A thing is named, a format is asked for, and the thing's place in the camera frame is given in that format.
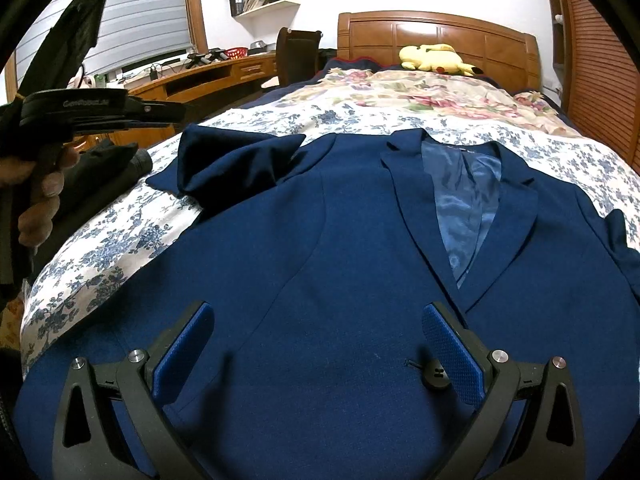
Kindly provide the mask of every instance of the white roller blind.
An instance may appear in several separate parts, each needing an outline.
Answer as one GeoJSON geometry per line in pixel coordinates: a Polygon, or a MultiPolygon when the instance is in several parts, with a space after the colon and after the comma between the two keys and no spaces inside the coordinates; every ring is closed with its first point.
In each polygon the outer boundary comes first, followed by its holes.
{"type": "MultiPolygon", "coordinates": [[[[71,0],[53,0],[16,49],[20,82],[49,29],[71,0]]],[[[98,44],[84,66],[87,73],[115,68],[191,46],[185,0],[107,0],[98,44]]]]}

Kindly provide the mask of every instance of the blue floral pattern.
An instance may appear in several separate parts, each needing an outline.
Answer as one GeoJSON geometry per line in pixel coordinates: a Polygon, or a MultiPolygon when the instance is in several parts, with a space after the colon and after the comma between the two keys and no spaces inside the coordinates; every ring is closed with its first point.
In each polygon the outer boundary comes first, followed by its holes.
{"type": "MultiPolygon", "coordinates": [[[[346,102],[326,108],[318,102],[303,102],[286,109],[275,102],[230,110],[203,124],[276,136],[302,133],[305,143],[331,132],[388,135],[408,128],[425,128],[436,140],[449,144],[496,140],[530,167],[580,186],[600,215],[621,209],[628,243],[640,249],[640,177],[595,140],[556,137],[494,120],[429,117],[406,108],[368,108],[346,102]]],[[[179,141],[180,135],[150,150],[155,173],[175,158],[179,141]]],[[[156,191],[143,178],[80,228],[26,296],[20,343],[24,374],[60,335],[171,245],[199,212],[191,198],[156,191]]]]}

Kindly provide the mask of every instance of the finger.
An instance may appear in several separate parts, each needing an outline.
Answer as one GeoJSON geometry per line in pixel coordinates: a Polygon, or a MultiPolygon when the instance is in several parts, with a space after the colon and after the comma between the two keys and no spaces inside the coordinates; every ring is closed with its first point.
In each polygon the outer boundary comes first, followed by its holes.
{"type": "Polygon", "coordinates": [[[65,146],[58,157],[58,168],[60,168],[60,170],[68,170],[74,167],[78,163],[78,160],[80,160],[78,152],[76,152],[72,146],[65,146]]]}
{"type": "Polygon", "coordinates": [[[33,231],[20,233],[18,241],[25,247],[38,247],[49,238],[51,231],[53,231],[53,223],[47,220],[33,231]]]}
{"type": "Polygon", "coordinates": [[[0,187],[15,186],[28,179],[36,163],[16,156],[0,158],[0,187]]]}
{"type": "Polygon", "coordinates": [[[25,233],[36,231],[41,225],[54,217],[59,207],[60,198],[57,196],[52,196],[32,205],[18,218],[18,230],[25,233]]]}
{"type": "Polygon", "coordinates": [[[65,175],[62,171],[54,171],[42,179],[42,194],[44,196],[59,195],[64,186],[65,175]]]}

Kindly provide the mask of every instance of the chair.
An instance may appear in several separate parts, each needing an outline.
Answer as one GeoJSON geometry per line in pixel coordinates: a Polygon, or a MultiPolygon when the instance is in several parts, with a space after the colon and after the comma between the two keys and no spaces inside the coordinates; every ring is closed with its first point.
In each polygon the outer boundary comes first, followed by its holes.
{"type": "Polygon", "coordinates": [[[322,32],[283,27],[276,43],[280,87],[311,79],[318,72],[318,46],[322,32]]]}

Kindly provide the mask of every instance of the wooden wardrobe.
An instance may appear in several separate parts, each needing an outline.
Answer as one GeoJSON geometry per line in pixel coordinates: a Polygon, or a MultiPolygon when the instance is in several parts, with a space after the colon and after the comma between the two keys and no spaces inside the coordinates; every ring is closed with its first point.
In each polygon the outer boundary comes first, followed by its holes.
{"type": "Polygon", "coordinates": [[[606,144],[640,173],[640,73],[588,0],[550,2],[562,108],[583,135],[606,144]]]}

